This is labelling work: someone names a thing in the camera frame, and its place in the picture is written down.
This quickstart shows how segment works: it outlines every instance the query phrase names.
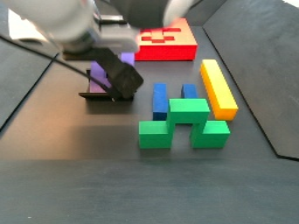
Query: dark gray mat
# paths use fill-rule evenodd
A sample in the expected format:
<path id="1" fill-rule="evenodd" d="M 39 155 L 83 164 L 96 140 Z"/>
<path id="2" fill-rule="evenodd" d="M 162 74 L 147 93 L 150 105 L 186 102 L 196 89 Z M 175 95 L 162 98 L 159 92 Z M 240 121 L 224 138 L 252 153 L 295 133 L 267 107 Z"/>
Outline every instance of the dark gray mat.
<path id="1" fill-rule="evenodd" d="M 278 159 L 0 162 L 0 221 L 295 224 L 299 164 Z"/>
<path id="2" fill-rule="evenodd" d="M 87 79 L 52 66 L 0 136 L 0 158 L 274 158 L 274 152 L 243 102 L 228 71 L 200 27 L 194 27 L 198 58 L 182 62 L 136 62 L 144 85 L 131 102 L 85 101 L 77 96 Z M 239 105 L 230 123 L 231 138 L 223 150 L 192 150 L 190 126 L 176 128 L 172 150 L 137 149 L 137 123 L 152 119 L 154 83 L 166 82 L 170 97 L 180 97 L 183 83 L 195 83 L 207 97 L 199 76 L 203 59 L 216 59 Z M 88 63 L 76 63 L 81 70 Z"/>
<path id="3" fill-rule="evenodd" d="M 226 1 L 227 0 L 203 0 L 186 14 L 190 25 L 203 26 Z"/>
<path id="4" fill-rule="evenodd" d="M 299 158 L 299 10 L 228 0 L 204 30 L 280 156 Z"/>
<path id="5" fill-rule="evenodd" d="M 0 32 L 8 37 L 7 8 L 0 4 Z M 49 65 L 28 52 L 0 40 L 0 129 Z"/>

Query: black table surface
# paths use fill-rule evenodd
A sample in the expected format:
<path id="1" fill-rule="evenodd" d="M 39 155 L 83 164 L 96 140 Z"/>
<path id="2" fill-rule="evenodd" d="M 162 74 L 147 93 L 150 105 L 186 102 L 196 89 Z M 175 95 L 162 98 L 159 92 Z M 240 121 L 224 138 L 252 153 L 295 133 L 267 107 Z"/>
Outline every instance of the black table surface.
<path id="1" fill-rule="evenodd" d="M 195 61 L 135 63 L 133 102 L 85 101 L 88 81 L 51 66 L 0 133 L 3 223 L 296 223 L 299 164 L 276 158 L 206 33 L 192 31 Z M 203 59 L 218 60 L 239 105 L 226 147 L 194 150 L 180 125 L 171 150 L 139 150 L 154 83 L 170 98 L 194 83 L 206 98 Z"/>

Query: purple block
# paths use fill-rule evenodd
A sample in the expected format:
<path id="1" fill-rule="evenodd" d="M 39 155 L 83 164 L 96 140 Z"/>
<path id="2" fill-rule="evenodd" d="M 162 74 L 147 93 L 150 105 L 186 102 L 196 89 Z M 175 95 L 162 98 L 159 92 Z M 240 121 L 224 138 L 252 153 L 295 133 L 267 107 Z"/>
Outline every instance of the purple block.
<path id="1" fill-rule="evenodd" d="M 131 52 L 123 52 L 120 59 L 123 62 L 125 62 L 127 64 L 129 64 L 131 66 L 135 65 L 135 60 L 136 60 L 136 56 L 133 53 Z M 105 84 L 105 86 L 108 88 L 111 88 L 111 84 L 108 82 L 108 76 L 107 76 L 107 72 L 104 71 L 104 69 L 101 68 L 101 66 L 99 65 L 99 63 L 96 61 L 91 62 L 91 69 L 89 69 L 89 76 L 92 76 L 95 79 L 97 79 L 103 84 Z M 99 84 L 96 82 L 93 82 L 92 80 L 89 81 L 88 84 L 88 91 L 91 93 L 105 93 L 107 91 L 99 86 Z"/>
<path id="2" fill-rule="evenodd" d="M 108 88 L 111 88 L 111 84 L 107 78 L 107 72 L 104 71 L 104 69 L 101 68 L 101 66 L 99 65 L 96 61 L 91 62 L 89 76 L 92 76 L 103 84 L 105 84 Z M 89 81 L 89 84 L 88 84 L 88 91 L 91 93 L 105 93 L 105 90 L 92 80 Z"/>
<path id="3" fill-rule="evenodd" d="M 132 52 L 123 52 L 120 59 L 123 62 L 125 62 L 128 65 L 133 66 L 136 62 L 136 56 Z"/>

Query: black cable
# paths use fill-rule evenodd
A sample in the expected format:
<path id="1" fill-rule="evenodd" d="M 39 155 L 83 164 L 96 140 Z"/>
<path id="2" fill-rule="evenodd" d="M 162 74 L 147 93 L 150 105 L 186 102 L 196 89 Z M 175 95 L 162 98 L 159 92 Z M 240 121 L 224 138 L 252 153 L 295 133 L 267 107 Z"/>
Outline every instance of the black cable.
<path id="1" fill-rule="evenodd" d="M 45 58 L 48 60 L 52 60 L 53 62 L 56 62 L 61 66 L 67 67 L 69 70 L 72 70 L 73 72 L 76 72 L 77 74 L 80 74 L 81 76 L 84 76 L 89 80 L 92 80 L 95 83 L 97 83 L 99 86 L 108 92 L 108 87 L 99 80 L 96 80 L 92 76 L 89 76 L 87 73 L 84 73 L 83 71 L 80 71 L 75 66 L 71 66 L 68 63 L 65 63 L 61 60 L 53 58 L 47 53 L 39 52 L 35 49 L 32 49 L 31 47 L 17 44 L 15 41 L 12 41 L 9 38 L 7 38 L 5 36 L 3 36 L 1 34 L 0 34 L 0 39 L 7 44 L 9 44 L 12 46 L 17 46 L 19 48 L 24 49 L 27 52 L 33 53 L 33 54 L 39 55 L 40 57 L 43 57 L 43 58 Z"/>

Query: gray wall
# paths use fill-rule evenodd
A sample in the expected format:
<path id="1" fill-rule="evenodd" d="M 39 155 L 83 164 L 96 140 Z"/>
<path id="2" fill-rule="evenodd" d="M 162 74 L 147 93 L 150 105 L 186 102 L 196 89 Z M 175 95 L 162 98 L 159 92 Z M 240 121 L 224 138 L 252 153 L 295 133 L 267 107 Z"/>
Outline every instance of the gray wall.
<path id="1" fill-rule="evenodd" d="M 203 26 L 227 0 L 203 0 L 187 13 L 190 25 Z"/>

